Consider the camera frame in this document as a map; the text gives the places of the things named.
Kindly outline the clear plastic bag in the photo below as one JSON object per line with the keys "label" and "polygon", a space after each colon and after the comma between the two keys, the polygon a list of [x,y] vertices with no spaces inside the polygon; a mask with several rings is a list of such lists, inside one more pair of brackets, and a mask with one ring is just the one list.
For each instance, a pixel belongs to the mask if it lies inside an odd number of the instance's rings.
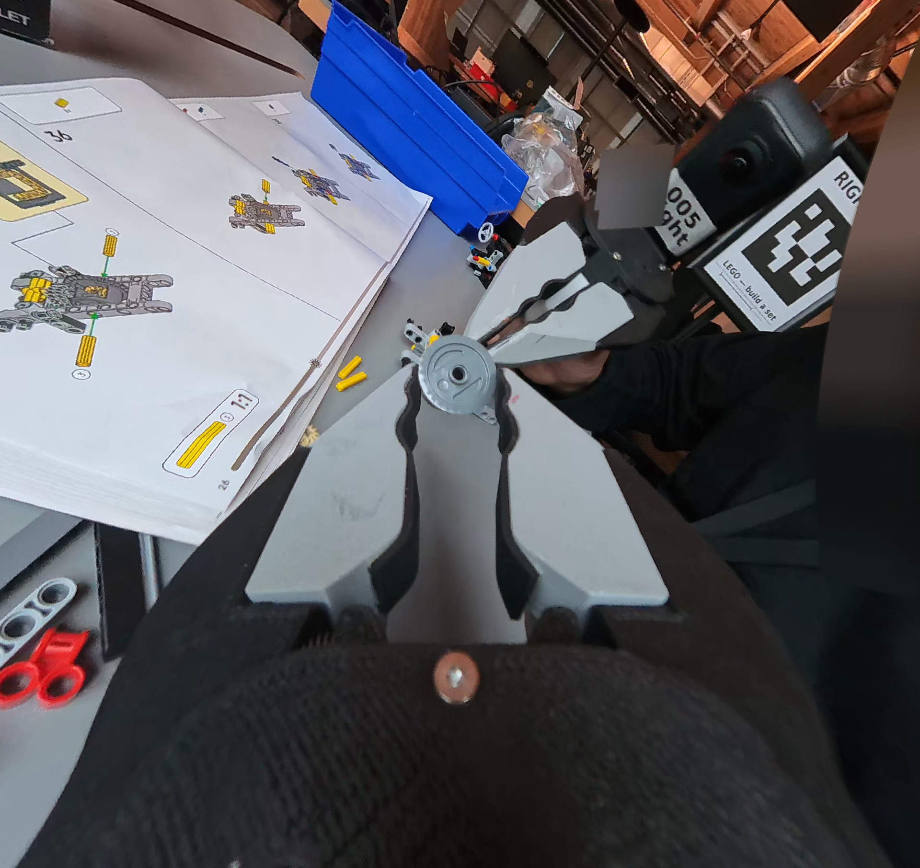
{"label": "clear plastic bag", "polygon": [[587,128],[590,115],[547,88],[533,110],[513,121],[501,146],[527,175],[523,200],[537,209],[550,199],[586,198],[584,174],[593,156]]}

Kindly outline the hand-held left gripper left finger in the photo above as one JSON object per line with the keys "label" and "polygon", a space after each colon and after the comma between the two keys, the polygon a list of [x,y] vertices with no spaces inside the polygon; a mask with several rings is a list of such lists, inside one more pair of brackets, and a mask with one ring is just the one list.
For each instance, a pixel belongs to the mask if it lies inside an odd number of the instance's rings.
{"label": "hand-held left gripper left finger", "polygon": [[247,598],[388,614],[419,568],[412,451],[420,385],[405,367],[319,437],[283,506]]}

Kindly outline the blue plastic bin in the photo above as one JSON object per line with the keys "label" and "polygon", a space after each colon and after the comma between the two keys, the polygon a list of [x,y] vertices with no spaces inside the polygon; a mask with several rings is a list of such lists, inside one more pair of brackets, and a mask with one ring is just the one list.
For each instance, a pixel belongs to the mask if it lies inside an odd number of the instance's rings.
{"label": "blue plastic bin", "polygon": [[336,1],[310,93],[388,172],[431,196],[455,234],[472,238],[518,206],[525,172],[402,50]]}

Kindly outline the grey lego chassis assembly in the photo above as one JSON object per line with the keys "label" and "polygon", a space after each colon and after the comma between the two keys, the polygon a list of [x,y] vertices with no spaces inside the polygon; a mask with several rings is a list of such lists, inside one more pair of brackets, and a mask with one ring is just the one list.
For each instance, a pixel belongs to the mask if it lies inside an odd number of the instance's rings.
{"label": "grey lego chassis assembly", "polygon": [[401,352],[400,366],[407,367],[410,364],[420,365],[423,355],[430,345],[438,341],[443,336],[452,335],[454,325],[449,322],[443,322],[433,332],[425,332],[417,323],[407,320],[404,327],[404,337],[408,342],[408,348]]}

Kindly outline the grey parts tray black rim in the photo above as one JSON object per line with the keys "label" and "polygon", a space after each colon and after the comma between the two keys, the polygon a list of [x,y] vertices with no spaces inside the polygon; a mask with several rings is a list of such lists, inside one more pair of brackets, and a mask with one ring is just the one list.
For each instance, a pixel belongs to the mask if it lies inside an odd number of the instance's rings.
{"label": "grey parts tray black rim", "polygon": [[86,682],[72,701],[52,708],[25,701],[2,709],[2,827],[17,832],[40,825],[50,813],[83,749],[104,691],[152,609],[163,579],[157,541],[98,524],[80,524],[32,563],[2,594],[2,613],[62,578],[74,582],[53,624],[88,632],[77,662]]}

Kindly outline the lego instruction booklet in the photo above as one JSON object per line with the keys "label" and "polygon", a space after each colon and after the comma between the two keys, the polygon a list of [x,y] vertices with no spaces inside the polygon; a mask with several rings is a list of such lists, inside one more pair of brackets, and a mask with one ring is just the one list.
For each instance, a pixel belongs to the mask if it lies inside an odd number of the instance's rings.
{"label": "lego instruction booklet", "polygon": [[2,497],[199,543],[431,205],[298,93],[2,87]]}

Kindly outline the grey round lego differential piece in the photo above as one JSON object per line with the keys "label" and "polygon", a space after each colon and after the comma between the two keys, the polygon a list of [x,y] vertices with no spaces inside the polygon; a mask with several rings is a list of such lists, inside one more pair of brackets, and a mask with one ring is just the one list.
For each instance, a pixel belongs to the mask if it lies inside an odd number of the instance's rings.
{"label": "grey round lego differential piece", "polygon": [[418,375],[420,390],[435,409],[497,425],[498,372],[476,340],[455,334],[439,337],[421,357]]}

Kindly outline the red lego connector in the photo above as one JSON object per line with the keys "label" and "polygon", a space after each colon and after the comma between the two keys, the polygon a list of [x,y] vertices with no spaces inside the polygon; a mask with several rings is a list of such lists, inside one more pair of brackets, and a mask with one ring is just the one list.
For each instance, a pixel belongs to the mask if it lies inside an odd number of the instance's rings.
{"label": "red lego connector", "polygon": [[30,699],[45,711],[73,701],[86,681],[86,670],[79,657],[89,637],[89,631],[50,629],[29,658],[2,667],[2,710],[16,708]]}

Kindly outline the black floor lamp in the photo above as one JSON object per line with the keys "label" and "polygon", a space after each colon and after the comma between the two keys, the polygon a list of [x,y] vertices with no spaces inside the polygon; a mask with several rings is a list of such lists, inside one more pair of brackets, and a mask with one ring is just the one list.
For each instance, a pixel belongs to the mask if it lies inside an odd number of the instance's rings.
{"label": "black floor lamp", "polygon": [[581,107],[584,84],[590,77],[593,69],[598,66],[598,64],[604,58],[605,54],[613,48],[616,40],[623,34],[623,32],[625,30],[631,30],[638,35],[644,35],[650,31],[650,20],[636,0],[613,0],[613,3],[619,15],[619,19],[615,23],[614,29],[610,36],[605,39],[601,48],[592,57],[591,62],[586,67],[586,69],[584,69],[576,82],[576,86],[572,94],[573,107],[575,110],[578,110]]}

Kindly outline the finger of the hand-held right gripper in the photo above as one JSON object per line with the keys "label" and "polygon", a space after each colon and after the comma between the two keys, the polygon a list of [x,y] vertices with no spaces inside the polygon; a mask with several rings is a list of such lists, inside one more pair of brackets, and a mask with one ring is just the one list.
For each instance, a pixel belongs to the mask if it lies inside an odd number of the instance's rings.
{"label": "finger of the hand-held right gripper", "polygon": [[[581,239],[568,223],[561,223],[535,241],[517,246],[500,265],[490,286],[466,324],[466,337],[481,344],[497,344],[519,330],[524,322],[539,319],[548,305],[535,313],[535,303],[550,299],[578,275],[595,256],[595,243]],[[575,293],[589,287],[576,283]]]}
{"label": "finger of the hand-held right gripper", "polygon": [[582,289],[564,304],[565,309],[547,310],[490,345],[495,365],[520,368],[592,353],[608,335],[634,319],[627,299],[604,283]]}

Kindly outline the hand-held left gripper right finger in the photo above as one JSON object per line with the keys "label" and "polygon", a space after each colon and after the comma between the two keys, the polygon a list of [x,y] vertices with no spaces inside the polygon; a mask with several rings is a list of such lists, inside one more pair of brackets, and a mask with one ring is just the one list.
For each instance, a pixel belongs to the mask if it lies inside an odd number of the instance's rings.
{"label": "hand-held left gripper right finger", "polygon": [[496,575],[512,620],[566,609],[660,609],[669,591],[589,434],[512,371],[496,394]]}

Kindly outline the person's dark clothing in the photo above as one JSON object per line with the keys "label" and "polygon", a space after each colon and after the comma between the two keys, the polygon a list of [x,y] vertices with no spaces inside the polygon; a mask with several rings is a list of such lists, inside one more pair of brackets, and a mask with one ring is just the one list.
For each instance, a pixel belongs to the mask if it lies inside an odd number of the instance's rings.
{"label": "person's dark clothing", "polygon": [[[673,503],[690,520],[798,485],[813,450],[701,440],[673,473]],[[918,540],[868,524],[834,527],[820,566],[732,563],[814,692],[851,795],[896,866],[918,866]]]}

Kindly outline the grey lego beam with holes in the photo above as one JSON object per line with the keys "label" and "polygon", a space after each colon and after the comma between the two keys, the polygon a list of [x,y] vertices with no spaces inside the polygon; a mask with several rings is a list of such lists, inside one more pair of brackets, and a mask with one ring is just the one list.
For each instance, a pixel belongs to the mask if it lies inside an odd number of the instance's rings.
{"label": "grey lego beam with holes", "polygon": [[1,616],[1,668],[37,640],[75,599],[78,587],[68,577],[52,578]]}

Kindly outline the person's right hand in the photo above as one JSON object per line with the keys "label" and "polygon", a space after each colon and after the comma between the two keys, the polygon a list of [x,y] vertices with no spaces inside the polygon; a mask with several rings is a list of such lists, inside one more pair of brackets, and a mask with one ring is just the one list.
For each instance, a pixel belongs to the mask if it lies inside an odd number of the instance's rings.
{"label": "person's right hand", "polygon": [[590,388],[604,373],[610,351],[596,350],[565,359],[544,361],[518,368],[516,372],[537,387],[561,395]]}

